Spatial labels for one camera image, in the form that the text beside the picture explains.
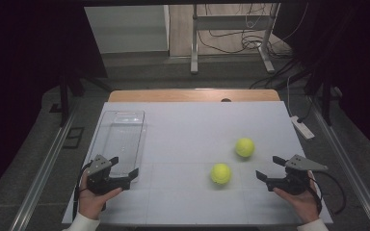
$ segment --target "person's left hand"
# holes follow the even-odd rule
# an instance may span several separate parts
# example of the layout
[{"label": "person's left hand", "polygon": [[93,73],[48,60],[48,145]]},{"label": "person's left hand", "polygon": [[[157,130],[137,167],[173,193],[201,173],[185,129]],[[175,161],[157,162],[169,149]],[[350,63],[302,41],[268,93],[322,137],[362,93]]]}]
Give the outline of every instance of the person's left hand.
[{"label": "person's left hand", "polygon": [[98,219],[103,205],[107,200],[115,197],[122,192],[122,188],[118,188],[107,192],[103,195],[96,195],[87,189],[87,171],[83,173],[80,184],[79,196],[79,213],[86,218]]}]

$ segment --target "white table surface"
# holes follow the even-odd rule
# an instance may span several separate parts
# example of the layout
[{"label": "white table surface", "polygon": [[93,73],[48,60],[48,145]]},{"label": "white table surface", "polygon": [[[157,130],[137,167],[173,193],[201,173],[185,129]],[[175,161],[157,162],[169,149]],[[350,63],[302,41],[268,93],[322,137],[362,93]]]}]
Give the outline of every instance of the white table surface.
[{"label": "white table surface", "polygon": [[[255,177],[285,176],[273,156],[304,156],[283,102],[105,103],[106,111],[144,111],[146,133],[140,175],[107,202],[101,223],[135,226],[254,226],[299,224],[292,207],[268,192]],[[234,152],[240,138],[255,143],[244,159]],[[224,186],[210,169],[226,163],[232,170]],[[71,223],[72,197],[63,223]],[[320,215],[332,223],[323,201]]]}]

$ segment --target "wooden floor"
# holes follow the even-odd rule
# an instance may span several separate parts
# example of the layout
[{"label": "wooden floor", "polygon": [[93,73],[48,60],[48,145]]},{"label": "wooden floor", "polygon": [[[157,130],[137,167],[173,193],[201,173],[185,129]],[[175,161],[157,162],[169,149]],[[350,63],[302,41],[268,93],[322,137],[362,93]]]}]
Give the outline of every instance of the wooden floor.
[{"label": "wooden floor", "polygon": [[[198,5],[197,12],[198,15],[269,15],[271,7],[272,4],[210,4]],[[172,57],[187,57],[191,55],[193,11],[194,8],[192,5],[170,6],[170,55]],[[230,33],[238,34],[214,37]],[[217,47],[230,54],[251,54],[257,53],[257,49],[243,50],[241,42],[242,36],[263,37],[264,31],[248,32],[244,34],[242,34],[242,31],[200,31],[199,34],[203,43]],[[276,51],[289,49],[287,44],[279,41],[279,38],[271,35],[270,42],[275,44],[274,49]],[[202,44],[198,38],[199,55],[229,54],[226,52],[207,47]]]}]

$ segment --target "desk leg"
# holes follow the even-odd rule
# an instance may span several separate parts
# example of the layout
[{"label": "desk leg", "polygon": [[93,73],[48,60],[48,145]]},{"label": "desk leg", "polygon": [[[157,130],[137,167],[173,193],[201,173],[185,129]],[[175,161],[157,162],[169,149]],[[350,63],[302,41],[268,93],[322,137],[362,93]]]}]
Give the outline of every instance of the desk leg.
[{"label": "desk leg", "polygon": [[267,53],[267,43],[269,42],[269,37],[270,34],[272,33],[273,26],[275,25],[278,6],[279,3],[275,3],[274,6],[272,7],[272,10],[270,11],[269,21],[267,23],[267,28],[264,33],[263,41],[261,42],[259,48],[257,48],[268,73],[275,73],[275,69],[273,68],[272,62],[270,62],[269,54]]},{"label": "desk leg", "polygon": [[192,30],[192,52],[191,52],[191,73],[198,74],[198,15],[197,5],[194,4],[193,30]]}]

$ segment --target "human hand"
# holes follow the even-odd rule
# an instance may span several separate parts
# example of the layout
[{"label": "human hand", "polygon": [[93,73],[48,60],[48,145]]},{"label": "human hand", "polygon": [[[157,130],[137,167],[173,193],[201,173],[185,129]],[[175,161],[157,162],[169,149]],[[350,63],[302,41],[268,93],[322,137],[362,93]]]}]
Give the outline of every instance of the human hand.
[{"label": "human hand", "polygon": [[80,184],[79,213],[86,218],[98,219],[106,201],[120,194],[122,188],[112,190],[103,195],[96,195],[87,189],[87,178],[87,172],[85,171]]},{"label": "human hand", "polygon": [[[308,177],[313,179],[310,172],[308,172]],[[312,180],[310,180],[310,187],[317,192]],[[298,195],[292,195],[278,188],[274,188],[273,191],[281,198],[287,200],[293,206],[303,223],[310,223],[316,219],[319,219],[316,200],[309,191],[305,191]]]}]

